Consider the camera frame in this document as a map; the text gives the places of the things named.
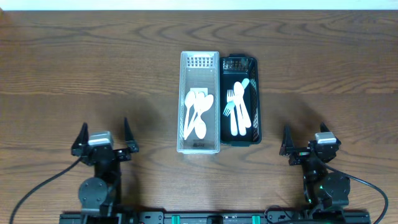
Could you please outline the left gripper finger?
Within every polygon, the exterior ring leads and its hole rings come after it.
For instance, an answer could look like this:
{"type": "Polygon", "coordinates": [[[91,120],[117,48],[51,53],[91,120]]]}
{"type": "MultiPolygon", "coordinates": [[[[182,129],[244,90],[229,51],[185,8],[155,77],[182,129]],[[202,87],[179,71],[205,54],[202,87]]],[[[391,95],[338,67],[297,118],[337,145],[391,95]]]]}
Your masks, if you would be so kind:
{"type": "Polygon", "coordinates": [[[76,137],[74,146],[84,146],[88,144],[88,125],[87,123],[83,123],[79,135],[76,137]]]}
{"type": "Polygon", "coordinates": [[[132,144],[135,141],[127,118],[124,118],[124,137],[126,144],[132,144]]]}

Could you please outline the white plastic spoon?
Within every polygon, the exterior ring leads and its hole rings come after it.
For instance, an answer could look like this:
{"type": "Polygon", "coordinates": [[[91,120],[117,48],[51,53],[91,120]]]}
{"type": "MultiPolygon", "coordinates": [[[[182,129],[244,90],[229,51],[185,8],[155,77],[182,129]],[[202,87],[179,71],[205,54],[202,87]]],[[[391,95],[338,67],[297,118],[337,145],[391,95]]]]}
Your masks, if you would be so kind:
{"type": "Polygon", "coordinates": [[[206,124],[201,118],[202,112],[199,112],[194,123],[195,123],[195,134],[199,139],[203,139],[206,135],[206,124]]]}
{"type": "Polygon", "coordinates": [[[187,131],[188,131],[188,120],[190,115],[190,108],[195,103],[196,94],[194,91],[190,90],[186,97],[185,97],[185,106],[187,107],[187,111],[185,114],[185,123],[184,123],[184,130],[183,130],[183,137],[186,138],[187,131]]]}
{"type": "Polygon", "coordinates": [[[245,125],[246,128],[250,128],[251,127],[251,120],[250,117],[248,115],[248,110],[246,108],[246,104],[243,100],[243,96],[245,93],[245,88],[248,86],[249,84],[249,79],[245,78],[242,80],[242,82],[235,82],[234,84],[234,95],[235,95],[235,99],[239,101],[239,105],[241,107],[241,114],[243,117],[243,123],[245,125]]]}
{"type": "Polygon", "coordinates": [[[197,117],[198,112],[201,110],[204,98],[205,98],[205,94],[203,92],[198,92],[196,94],[195,103],[193,105],[194,113],[193,113],[192,119],[190,120],[188,128],[187,128],[188,133],[190,133],[193,129],[194,120],[197,117]]]}

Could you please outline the white plastic spoon angled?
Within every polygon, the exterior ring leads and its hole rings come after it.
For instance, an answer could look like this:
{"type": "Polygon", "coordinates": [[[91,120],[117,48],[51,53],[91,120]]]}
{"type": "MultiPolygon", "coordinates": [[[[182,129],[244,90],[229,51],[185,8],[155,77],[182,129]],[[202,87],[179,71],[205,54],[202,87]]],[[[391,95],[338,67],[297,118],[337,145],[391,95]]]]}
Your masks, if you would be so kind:
{"type": "MultiPolygon", "coordinates": [[[[214,101],[214,96],[213,95],[205,96],[205,98],[203,100],[203,104],[202,104],[201,110],[199,112],[202,112],[202,114],[203,114],[204,112],[208,111],[212,107],[213,101],[214,101]]],[[[186,138],[184,138],[184,140],[186,140],[189,137],[190,133],[187,132],[186,138]]]]}

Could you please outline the black plastic basket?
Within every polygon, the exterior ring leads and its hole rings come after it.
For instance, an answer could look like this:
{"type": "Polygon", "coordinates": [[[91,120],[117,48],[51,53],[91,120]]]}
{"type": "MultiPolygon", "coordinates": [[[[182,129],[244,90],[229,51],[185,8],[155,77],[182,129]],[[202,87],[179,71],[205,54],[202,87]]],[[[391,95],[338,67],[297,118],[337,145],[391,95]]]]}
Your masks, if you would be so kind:
{"type": "MultiPolygon", "coordinates": [[[[236,124],[238,118],[236,106],[234,107],[236,124]]],[[[220,141],[232,146],[249,146],[258,144],[262,139],[261,131],[261,107],[258,90],[257,60],[240,54],[231,54],[220,59],[220,141]],[[243,100],[251,120],[251,127],[246,128],[246,135],[232,136],[230,129],[230,116],[223,115],[227,105],[227,91],[233,90],[235,82],[249,79],[249,85],[245,89],[243,100]]]]}

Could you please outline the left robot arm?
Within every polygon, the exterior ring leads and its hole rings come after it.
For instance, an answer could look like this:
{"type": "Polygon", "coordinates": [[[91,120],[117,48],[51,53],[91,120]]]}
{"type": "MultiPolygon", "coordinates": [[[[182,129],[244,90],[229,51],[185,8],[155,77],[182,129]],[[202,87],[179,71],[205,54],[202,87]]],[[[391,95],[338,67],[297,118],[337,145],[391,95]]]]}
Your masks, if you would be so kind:
{"type": "Polygon", "coordinates": [[[124,119],[126,147],[115,149],[109,131],[89,135],[86,123],[71,147],[71,154],[88,166],[94,176],[80,185],[80,223],[137,223],[137,213],[121,205],[121,163],[130,161],[139,152],[127,119],[124,119]]]}

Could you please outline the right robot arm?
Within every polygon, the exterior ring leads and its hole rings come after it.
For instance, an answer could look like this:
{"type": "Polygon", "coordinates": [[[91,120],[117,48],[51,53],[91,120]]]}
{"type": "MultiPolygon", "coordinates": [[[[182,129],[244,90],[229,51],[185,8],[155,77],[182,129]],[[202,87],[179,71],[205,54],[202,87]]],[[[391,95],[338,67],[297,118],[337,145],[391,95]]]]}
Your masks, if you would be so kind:
{"type": "Polygon", "coordinates": [[[284,127],[279,154],[289,156],[291,166],[302,167],[304,196],[309,203],[303,211],[305,219],[347,222],[343,207],[349,204],[350,180],[326,168],[340,145],[341,141],[324,123],[305,147],[296,147],[289,126],[284,127]]]}

